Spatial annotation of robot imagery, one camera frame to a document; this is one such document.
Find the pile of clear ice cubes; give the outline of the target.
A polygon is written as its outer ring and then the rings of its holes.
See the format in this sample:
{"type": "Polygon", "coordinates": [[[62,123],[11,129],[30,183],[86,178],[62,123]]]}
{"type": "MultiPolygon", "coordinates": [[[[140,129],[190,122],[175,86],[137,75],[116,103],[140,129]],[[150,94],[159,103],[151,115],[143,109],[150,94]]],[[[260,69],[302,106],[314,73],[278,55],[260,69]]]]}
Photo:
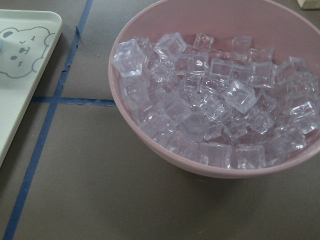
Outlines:
{"type": "Polygon", "coordinates": [[[300,57],[282,64],[273,50],[237,36],[232,50],[197,34],[152,43],[133,37],[112,64],[134,123],[168,151],[203,165],[253,170],[282,164],[320,127],[320,78],[300,57]]]}

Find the light blue plastic cup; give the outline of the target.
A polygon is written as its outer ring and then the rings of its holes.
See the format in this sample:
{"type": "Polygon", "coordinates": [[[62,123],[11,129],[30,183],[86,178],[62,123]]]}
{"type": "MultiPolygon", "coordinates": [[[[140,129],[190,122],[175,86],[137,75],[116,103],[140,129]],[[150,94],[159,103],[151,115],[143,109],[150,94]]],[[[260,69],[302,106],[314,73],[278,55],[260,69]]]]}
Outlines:
{"type": "Polygon", "coordinates": [[[0,52],[2,51],[3,48],[3,40],[0,38],[0,52]]]}

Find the pink bowl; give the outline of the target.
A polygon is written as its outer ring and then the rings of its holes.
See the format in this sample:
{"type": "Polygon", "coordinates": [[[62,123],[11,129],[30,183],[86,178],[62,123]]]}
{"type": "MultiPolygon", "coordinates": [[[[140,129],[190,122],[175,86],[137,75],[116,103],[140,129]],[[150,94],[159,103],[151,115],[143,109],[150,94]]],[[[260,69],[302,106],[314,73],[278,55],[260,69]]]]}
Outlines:
{"type": "MultiPolygon", "coordinates": [[[[272,0],[161,0],[134,16],[120,31],[116,43],[133,36],[157,40],[163,34],[179,32],[187,42],[197,33],[211,34],[219,48],[231,46],[235,36],[251,36],[256,47],[273,47],[274,61],[289,56],[306,59],[311,72],[320,73],[320,22],[310,21],[272,0]]],[[[320,133],[307,136],[308,146],[290,154],[286,162],[256,170],[229,170],[206,166],[176,155],[144,134],[133,122],[120,95],[120,74],[109,65],[108,80],[115,104],[137,136],[157,155],[169,163],[198,175],[243,179],[269,175],[307,162],[320,151],[320,133]]]]}

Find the cream bear tray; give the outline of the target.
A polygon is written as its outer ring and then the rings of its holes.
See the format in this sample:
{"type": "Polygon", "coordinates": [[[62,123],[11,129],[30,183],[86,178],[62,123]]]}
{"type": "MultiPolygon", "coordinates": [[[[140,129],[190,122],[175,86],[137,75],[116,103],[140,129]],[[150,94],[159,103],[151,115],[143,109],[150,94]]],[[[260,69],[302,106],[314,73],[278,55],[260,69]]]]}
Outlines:
{"type": "Polygon", "coordinates": [[[52,11],[0,11],[0,159],[3,161],[62,33],[52,11]]]}

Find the wooden cutting board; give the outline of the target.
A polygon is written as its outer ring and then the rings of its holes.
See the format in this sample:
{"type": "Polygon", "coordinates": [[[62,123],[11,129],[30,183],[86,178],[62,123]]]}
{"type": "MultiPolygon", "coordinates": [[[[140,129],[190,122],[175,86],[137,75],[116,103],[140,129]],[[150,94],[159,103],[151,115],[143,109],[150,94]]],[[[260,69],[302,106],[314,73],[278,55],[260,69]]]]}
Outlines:
{"type": "Polygon", "coordinates": [[[319,10],[320,0],[297,0],[300,8],[303,10],[319,10]]]}

